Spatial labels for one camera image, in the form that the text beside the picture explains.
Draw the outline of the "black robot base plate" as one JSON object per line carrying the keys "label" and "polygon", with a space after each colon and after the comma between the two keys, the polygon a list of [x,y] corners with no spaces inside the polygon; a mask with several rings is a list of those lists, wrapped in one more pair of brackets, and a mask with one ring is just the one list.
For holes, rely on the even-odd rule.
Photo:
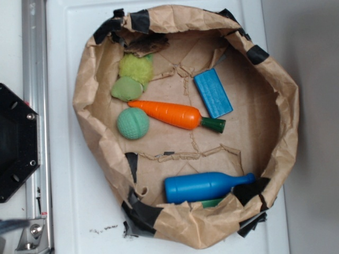
{"label": "black robot base plate", "polygon": [[1,84],[1,203],[39,166],[38,114]]}

